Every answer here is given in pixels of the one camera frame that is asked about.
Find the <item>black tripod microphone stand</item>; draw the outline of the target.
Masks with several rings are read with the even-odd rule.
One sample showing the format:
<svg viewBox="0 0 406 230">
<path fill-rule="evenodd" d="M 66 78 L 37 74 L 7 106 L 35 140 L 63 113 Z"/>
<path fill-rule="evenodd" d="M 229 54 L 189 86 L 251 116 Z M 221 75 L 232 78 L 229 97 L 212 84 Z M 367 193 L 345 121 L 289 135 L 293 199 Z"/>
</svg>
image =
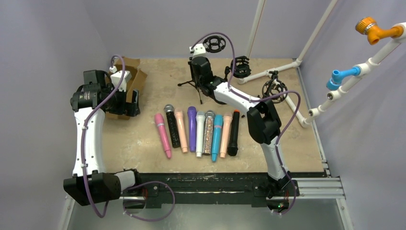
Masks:
<svg viewBox="0 0 406 230">
<path fill-rule="evenodd" d="M 206 49 L 206 53 L 218 53 L 218 52 L 222 51 L 226 46 L 225 39 L 218 35 L 211 35 L 211 36 L 205 38 L 202 43 Z M 192 82 L 192 79 L 190 79 L 189 81 L 179 83 L 178 86 L 182 86 L 184 84 L 189 84 L 194 87 L 194 83 Z M 197 92 L 202 93 L 203 95 L 213 99 L 214 92 L 202 92 L 201 90 L 197 90 Z"/>
</svg>

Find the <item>brown cardboard box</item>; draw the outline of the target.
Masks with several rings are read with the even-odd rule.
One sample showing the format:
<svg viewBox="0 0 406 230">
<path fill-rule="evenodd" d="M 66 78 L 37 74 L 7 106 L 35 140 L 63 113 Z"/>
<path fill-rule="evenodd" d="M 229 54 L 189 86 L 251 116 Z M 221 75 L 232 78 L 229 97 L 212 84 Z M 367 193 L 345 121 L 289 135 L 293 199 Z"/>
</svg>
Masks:
<svg viewBox="0 0 406 230">
<path fill-rule="evenodd" d="M 114 120 L 128 120 L 131 117 L 137 116 L 140 111 L 140 94 L 143 91 L 147 74 L 143 72 L 139 65 L 140 59 L 123 57 L 122 61 L 118 57 L 113 59 L 113 68 L 110 69 L 111 78 L 107 80 L 111 83 L 118 83 L 122 75 L 122 70 L 125 68 L 125 77 L 118 89 L 118 93 L 124 95 L 125 106 L 124 113 L 119 115 L 117 113 L 107 112 L 106 117 Z"/>
</svg>

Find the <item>black round-base microphone stand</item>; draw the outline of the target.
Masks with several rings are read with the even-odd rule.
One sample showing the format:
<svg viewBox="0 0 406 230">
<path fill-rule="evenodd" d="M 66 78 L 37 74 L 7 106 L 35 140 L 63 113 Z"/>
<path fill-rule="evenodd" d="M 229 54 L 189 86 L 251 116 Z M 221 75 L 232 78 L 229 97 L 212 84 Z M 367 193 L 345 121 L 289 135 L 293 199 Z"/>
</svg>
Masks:
<svg viewBox="0 0 406 230">
<path fill-rule="evenodd" d="M 217 90 L 217 88 L 220 85 L 224 89 L 226 89 L 226 91 L 225 91 L 226 99 L 231 99 L 231 98 L 236 99 L 238 97 L 237 101 L 239 103 L 242 103 L 243 101 L 251 103 L 252 99 L 250 98 L 249 95 L 242 93 L 242 92 L 238 92 L 231 86 L 230 82 L 227 80 L 227 76 L 230 72 L 232 73 L 232 77 L 237 77 L 238 79 L 248 77 L 251 74 L 251 69 L 249 67 L 249 58 L 246 56 L 236 57 L 234 60 L 231 61 L 230 67 L 226 66 L 224 78 L 220 78 L 215 75 L 215 79 L 213 82 L 213 85 L 215 86 L 215 90 L 213 93 L 213 100 L 218 104 L 226 104 L 225 102 L 220 101 L 220 99 L 217 98 L 217 96 L 215 94 L 216 92 L 219 92 L 219 90 Z"/>
</svg>

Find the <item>pink toy microphone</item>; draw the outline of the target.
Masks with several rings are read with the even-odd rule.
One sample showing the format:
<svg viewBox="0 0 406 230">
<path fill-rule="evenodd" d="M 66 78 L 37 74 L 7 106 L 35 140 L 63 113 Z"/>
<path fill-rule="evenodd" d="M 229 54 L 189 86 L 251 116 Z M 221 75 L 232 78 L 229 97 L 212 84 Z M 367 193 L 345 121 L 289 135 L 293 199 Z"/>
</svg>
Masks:
<svg viewBox="0 0 406 230">
<path fill-rule="evenodd" d="M 172 151 L 171 151 L 171 147 L 169 144 L 168 135 L 166 133 L 163 115 L 161 113 L 155 114 L 154 121 L 155 121 L 155 125 L 157 126 L 157 129 L 158 129 L 158 133 L 159 133 L 159 137 L 160 137 L 160 141 L 161 141 L 163 150 L 164 150 L 167 158 L 171 159 Z"/>
</svg>

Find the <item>purple toy microphone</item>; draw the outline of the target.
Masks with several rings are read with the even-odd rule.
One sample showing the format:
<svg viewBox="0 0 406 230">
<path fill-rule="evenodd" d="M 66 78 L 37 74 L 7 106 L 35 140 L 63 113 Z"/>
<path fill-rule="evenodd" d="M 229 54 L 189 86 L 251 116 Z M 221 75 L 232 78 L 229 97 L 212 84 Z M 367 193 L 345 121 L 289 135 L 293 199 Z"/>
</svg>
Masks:
<svg viewBox="0 0 406 230">
<path fill-rule="evenodd" d="M 191 152 L 196 151 L 196 132 L 197 132 L 197 122 L 196 115 L 197 110 L 194 106 L 188 107 L 187 110 L 188 122 L 189 122 L 189 147 Z"/>
</svg>

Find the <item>white toy microphone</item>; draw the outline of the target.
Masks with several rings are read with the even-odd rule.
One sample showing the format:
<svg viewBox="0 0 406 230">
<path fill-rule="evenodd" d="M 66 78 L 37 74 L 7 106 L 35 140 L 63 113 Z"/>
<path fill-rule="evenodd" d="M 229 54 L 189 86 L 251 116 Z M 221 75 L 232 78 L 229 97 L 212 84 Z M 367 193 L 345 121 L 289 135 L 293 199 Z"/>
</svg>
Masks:
<svg viewBox="0 0 406 230">
<path fill-rule="evenodd" d="M 196 157 L 201 158 L 203 154 L 203 139 L 204 139 L 204 123 L 205 112 L 198 111 L 196 115 L 197 130 L 196 130 Z"/>
</svg>

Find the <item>silver rhinestone microphone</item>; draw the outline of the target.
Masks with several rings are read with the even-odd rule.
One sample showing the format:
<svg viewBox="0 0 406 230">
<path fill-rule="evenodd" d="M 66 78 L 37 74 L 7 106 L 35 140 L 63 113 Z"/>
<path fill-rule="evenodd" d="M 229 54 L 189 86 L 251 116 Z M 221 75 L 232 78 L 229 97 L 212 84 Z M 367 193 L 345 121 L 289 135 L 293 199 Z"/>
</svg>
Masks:
<svg viewBox="0 0 406 230">
<path fill-rule="evenodd" d="M 213 129 L 214 129 L 214 117 L 215 117 L 215 112 L 212 110 L 208 110 L 205 113 L 203 155 L 211 154 Z"/>
</svg>

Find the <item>beige microphone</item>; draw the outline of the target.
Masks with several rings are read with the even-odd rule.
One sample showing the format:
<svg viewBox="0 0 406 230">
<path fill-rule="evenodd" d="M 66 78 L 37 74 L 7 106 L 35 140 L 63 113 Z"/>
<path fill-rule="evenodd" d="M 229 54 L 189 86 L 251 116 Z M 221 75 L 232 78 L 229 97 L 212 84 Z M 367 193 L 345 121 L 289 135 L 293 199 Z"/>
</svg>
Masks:
<svg viewBox="0 0 406 230">
<path fill-rule="evenodd" d="M 222 159 L 226 157 L 226 149 L 229 141 L 231 122 L 232 122 L 232 114 L 230 112 L 225 113 L 223 116 L 223 131 L 220 145 L 220 158 Z"/>
<path fill-rule="evenodd" d="M 176 122 L 177 122 L 181 151 L 182 151 L 182 153 L 187 153 L 188 152 L 188 143 L 187 143 L 187 137 L 186 137 L 186 128 L 185 128 L 185 123 L 184 123 L 183 111 L 179 108 L 175 108 L 174 115 L 175 115 Z"/>
</svg>

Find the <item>black glitter microphone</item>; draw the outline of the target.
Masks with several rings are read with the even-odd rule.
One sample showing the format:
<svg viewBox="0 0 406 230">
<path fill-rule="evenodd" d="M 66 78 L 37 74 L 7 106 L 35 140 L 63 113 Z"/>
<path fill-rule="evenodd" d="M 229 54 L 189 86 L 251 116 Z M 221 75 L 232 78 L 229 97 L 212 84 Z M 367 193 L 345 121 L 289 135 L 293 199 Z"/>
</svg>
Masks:
<svg viewBox="0 0 406 230">
<path fill-rule="evenodd" d="M 168 122 L 169 134 L 170 134 L 170 138 L 171 138 L 172 147 L 179 148 L 180 147 L 180 137 L 179 137 L 179 132 L 178 132 L 178 127 L 177 127 L 177 123 L 176 123 L 173 105 L 171 105 L 171 104 L 165 105 L 164 111 L 165 111 L 167 122 Z"/>
</svg>

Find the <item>teal toy microphone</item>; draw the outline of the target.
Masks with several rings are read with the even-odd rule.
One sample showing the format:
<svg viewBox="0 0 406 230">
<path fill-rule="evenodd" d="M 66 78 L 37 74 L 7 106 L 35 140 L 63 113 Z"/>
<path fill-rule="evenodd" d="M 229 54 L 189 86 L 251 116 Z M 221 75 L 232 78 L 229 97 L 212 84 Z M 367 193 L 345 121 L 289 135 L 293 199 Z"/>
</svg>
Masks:
<svg viewBox="0 0 406 230">
<path fill-rule="evenodd" d="M 214 118 L 213 140 L 212 140 L 212 151 L 211 151 L 212 162 L 216 162 L 217 157 L 220 153 L 222 127 L 223 127 L 223 116 L 216 115 Z"/>
</svg>

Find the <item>plain black microphone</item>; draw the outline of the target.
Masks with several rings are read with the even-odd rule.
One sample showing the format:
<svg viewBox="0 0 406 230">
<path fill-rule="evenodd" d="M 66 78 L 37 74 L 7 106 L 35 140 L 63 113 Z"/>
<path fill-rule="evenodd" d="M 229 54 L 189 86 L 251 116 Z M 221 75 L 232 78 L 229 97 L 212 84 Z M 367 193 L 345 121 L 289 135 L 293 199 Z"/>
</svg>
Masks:
<svg viewBox="0 0 406 230">
<path fill-rule="evenodd" d="M 233 116 L 232 116 L 230 137 L 229 137 L 229 143 L 227 146 L 227 154 L 229 156 L 236 156 L 237 152 L 238 152 L 239 118 L 240 118 L 240 111 L 235 110 L 233 112 Z"/>
</svg>

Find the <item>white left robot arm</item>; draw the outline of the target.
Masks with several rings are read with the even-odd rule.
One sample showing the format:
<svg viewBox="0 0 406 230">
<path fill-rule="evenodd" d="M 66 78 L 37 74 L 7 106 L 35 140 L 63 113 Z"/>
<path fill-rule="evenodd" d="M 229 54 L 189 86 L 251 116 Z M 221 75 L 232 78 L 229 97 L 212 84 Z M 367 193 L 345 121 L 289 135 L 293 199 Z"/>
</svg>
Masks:
<svg viewBox="0 0 406 230">
<path fill-rule="evenodd" d="M 107 173 L 102 157 L 102 128 L 106 113 L 139 115 L 138 90 L 127 90 L 132 75 L 103 70 L 83 73 L 84 84 L 73 93 L 70 104 L 77 126 L 77 153 L 72 177 L 63 181 L 64 190 L 81 206 L 116 200 L 136 184 L 137 170 Z"/>
</svg>

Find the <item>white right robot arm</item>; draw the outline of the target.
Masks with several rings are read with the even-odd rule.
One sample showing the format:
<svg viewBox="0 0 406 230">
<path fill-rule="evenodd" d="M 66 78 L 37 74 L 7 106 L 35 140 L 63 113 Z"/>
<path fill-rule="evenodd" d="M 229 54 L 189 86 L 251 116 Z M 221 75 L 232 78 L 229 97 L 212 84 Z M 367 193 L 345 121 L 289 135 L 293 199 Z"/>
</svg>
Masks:
<svg viewBox="0 0 406 230">
<path fill-rule="evenodd" d="M 249 96 L 230 86 L 226 79 L 215 76 L 206 57 L 191 57 L 188 64 L 192 80 L 203 95 L 245 113 L 248 132 L 263 150 L 268 180 L 274 188 L 283 189 L 290 175 L 279 147 L 282 123 L 273 102 Z"/>
</svg>

